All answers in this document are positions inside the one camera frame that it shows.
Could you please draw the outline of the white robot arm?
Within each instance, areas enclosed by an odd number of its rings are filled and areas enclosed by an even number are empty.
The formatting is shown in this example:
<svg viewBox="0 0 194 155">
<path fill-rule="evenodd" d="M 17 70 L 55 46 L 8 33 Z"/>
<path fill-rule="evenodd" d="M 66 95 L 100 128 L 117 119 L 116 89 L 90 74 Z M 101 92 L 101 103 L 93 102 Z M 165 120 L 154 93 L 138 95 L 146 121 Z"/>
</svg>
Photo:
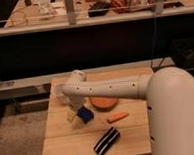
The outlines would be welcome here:
<svg viewBox="0 0 194 155">
<path fill-rule="evenodd" d="M 152 155 L 194 155 L 194 77 L 178 67 L 165 67 L 150 75 L 115 80 L 83 80 L 76 70 L 62 84 L 74 97 L 144 99 L 149 119 Z"/>
</svg>

